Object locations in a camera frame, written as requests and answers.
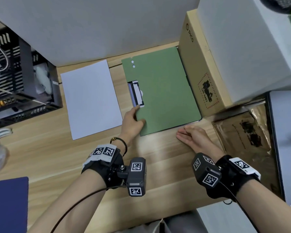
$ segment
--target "clipboard clip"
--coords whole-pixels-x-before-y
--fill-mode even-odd
[[[140,105],[140,107],[144,107],[144,102],[142,99],[143,92],[139,88],[139,83],[137,80],[128,82],[128,89],[130,93],[130,97],[132,99],[132,105],[135,107],[136,105]]]

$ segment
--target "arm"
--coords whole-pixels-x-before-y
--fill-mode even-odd
[[[127,145],[130,145],[131,141],[140,133],[145,123],[144,119],[138,122],[134,120],[138,109],[139,106],[132,108],[123,119],[119,137]],[[125,146],[121,141],[115,140],[112,144],[121,150],[121,155],[124,154]],[[86,195],[105,187],[104,180],[97,172],[90,169],[86,170],[36,220],[28,233],[50,233],[57,221],[73,204]],[[55,232],[84,232],[104,194],[105,191],[99,192],[79,203],[64,217]]]
[[[195,153],[202,152],[217,162],[225,154],[208,137],[205,130],[187,125],[176,137]],[[291,233],[291,207],[256,180],[245,183],[236,195],[237,200],[261,233]]]

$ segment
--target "white box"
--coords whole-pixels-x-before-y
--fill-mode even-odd
[[[291,23],[260,0],[200,0],[197,15],[233,103],[291,88]]]

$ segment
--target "white paper sheet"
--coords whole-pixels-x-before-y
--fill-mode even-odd
[[[61,74],[72,139],[122,124],[107,60]]]

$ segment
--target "wrist-mounted camera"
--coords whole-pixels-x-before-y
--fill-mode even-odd
[[[98,145],[82,166],[82,172],[92,169],[99,173],[107,187],[124,184],[133,197],[144,196],[146,186],[145,159],[135,157],[124,165],[120,150],[115,145]]]
[[[208,196],[213,199],[226,197],[235,201],[237,192],[246,182],[261,179],[257,170],[230,155],[223,156],[215,164],[209,156],[197,153],[192,168],[197,182],[206,188]]]

